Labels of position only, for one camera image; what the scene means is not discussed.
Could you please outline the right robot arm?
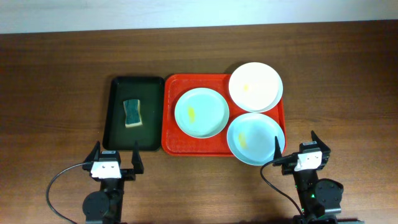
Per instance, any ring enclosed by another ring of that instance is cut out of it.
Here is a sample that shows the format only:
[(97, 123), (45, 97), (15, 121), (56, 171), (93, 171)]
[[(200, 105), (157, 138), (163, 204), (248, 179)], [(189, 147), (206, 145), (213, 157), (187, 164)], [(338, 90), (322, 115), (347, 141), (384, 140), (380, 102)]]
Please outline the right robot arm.
[(362, 223), (355, 218), (339, 219), (343, 184), (331, 180), (320, 179), (317, 172), (321, 171), (330, 158), (331, 149), (311, 132), (311, 141), (299, 144), (298, 152), (283, 156), (275, 152), (273, 166), (280, 166), (283, 175), (292, 175), (300, 201), (299, 215), (292, 222), (298, 224)]

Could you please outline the red plastic tray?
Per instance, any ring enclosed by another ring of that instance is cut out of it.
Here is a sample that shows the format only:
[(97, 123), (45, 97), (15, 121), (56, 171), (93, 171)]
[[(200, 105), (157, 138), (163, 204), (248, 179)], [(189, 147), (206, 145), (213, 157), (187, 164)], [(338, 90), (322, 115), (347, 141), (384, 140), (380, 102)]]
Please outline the red plastic tray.
[(227, 128), (213, 137), (198, 139), (185, 134), (174, 118), (178, 99), (194, 88), (210, 88), (223, 96), (229, 106), (229, 123), (244, 114), (245, 111), (237, 106), (229, 95), (229, 79), (229, 74), (222, 73), (179, 73), (166, 79), (161, 132), (161, 146), (165, 152), (174, 156), (231, 157), (233, 155), (226, 140)]

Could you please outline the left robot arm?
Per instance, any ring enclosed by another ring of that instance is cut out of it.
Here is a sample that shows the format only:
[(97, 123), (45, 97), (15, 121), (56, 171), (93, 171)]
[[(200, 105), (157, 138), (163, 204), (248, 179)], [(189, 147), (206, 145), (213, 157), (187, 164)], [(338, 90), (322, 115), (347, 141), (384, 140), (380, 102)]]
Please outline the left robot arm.
[(134, 181), (137, 174), (144, 173), (138, 143), (132, 150), (130, 169), (121, 168), (118, 151), (102, 151), (97, 142), (83, 162), (83, 170), (100, 183), (98, 191), (90, 193), (83, 201), (82, 210), (86, 223), (121, 223), (124, 184)]

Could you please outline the black rectangular tray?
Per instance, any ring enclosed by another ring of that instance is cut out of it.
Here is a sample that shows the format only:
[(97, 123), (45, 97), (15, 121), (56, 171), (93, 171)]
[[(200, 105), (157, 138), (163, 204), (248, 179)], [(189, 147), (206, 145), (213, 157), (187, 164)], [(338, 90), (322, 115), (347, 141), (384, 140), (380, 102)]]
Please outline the black rectangular tray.
[[(157, 151), (161, 145), (165, 80), (161, 77), (116, 77), (111, 81), (102, 145), (110, 151)], [(140, 101), (142, 124), (127, 128), (123, 102)]]

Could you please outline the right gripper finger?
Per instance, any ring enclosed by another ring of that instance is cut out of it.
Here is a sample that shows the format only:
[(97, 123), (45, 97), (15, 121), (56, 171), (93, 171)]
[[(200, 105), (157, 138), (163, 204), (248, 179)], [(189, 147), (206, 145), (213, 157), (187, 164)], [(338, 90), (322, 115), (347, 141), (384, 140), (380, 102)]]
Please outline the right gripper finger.
[(312, 141), (315, 141), (318, 144), (321, 152), (331, 152), (331, 149), (315, 134), (314, 131), (311, 131)]
[(275, 149), (274, 149), (274, 157), (273, 157), (273, 160), (272, 160), (272, 165), (273, 166), (277, 166), (279, 161), (282, 158), (282, 153), (280, 151), (280, 145), (279, 145), (278, 137), (276, 136), (274, 138), (274, 140), (275, 140)]

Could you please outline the green and yellow sponge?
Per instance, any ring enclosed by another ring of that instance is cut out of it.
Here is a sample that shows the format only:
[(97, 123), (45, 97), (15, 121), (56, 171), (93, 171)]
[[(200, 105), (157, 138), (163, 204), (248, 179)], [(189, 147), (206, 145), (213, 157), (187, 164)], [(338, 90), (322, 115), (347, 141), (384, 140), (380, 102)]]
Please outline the green and yellow sponge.
[(138, 99), (123, 101), (125, 118), (125, 127), (133, 128), (142, 125), (141, 102)]

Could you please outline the white plate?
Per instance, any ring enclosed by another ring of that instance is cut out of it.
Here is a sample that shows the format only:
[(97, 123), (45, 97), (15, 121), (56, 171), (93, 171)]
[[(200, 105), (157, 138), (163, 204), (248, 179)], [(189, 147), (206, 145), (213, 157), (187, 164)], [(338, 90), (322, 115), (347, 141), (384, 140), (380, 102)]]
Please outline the white plate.
[(228, 90), (232, 101), (241, 109), (263, 113), (279, 103), (284, 87), (280, 75), (272, 67), (249, 62), (231, 74)]

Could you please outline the light blue plate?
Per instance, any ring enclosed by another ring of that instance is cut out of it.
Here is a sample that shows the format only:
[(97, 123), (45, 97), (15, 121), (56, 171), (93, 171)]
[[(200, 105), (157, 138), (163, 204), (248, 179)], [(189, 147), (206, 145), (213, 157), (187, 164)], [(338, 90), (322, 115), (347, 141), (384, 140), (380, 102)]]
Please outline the light blue plate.
[(280, 152), (285, 148), (285, 134), (271, 117), (260, 113), (246, 113), (235, 118), (227, 130), (227, 144), (240, 161), (262, 166), (273, 160), (275, 140)]

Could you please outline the light green plate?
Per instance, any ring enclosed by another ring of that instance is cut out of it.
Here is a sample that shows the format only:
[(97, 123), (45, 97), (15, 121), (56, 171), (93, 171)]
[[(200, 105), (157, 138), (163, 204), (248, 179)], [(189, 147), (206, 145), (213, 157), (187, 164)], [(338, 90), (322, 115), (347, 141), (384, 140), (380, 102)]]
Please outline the light green plate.
[(185, 92), (174, 109), (177, 126), (188, 136), (205, 139), (216, 136), (226, 127), (229, 106), (225, 98), (210, 88)]

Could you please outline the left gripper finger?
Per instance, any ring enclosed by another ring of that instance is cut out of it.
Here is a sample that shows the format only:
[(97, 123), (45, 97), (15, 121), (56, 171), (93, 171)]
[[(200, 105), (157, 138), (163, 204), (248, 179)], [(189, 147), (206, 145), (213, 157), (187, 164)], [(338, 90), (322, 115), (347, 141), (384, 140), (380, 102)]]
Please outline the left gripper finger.
[(132, 150), (131, 163), (133, 165), (133, 170), (134, 170), (135, 174), (143, 174), (144, 173), (144, 165), (142, 163), (142, 159), (139, 154), (139, 145), (138, 145), (137, 141), (135, 141), (134, 147)]
[(101, 151), (101, 144), (99, 141), (97, 141), (93, 150), (88, 154), (88, 156), (84, 160), (84, 163), (96, 161), (98, 159), (100, 151)]

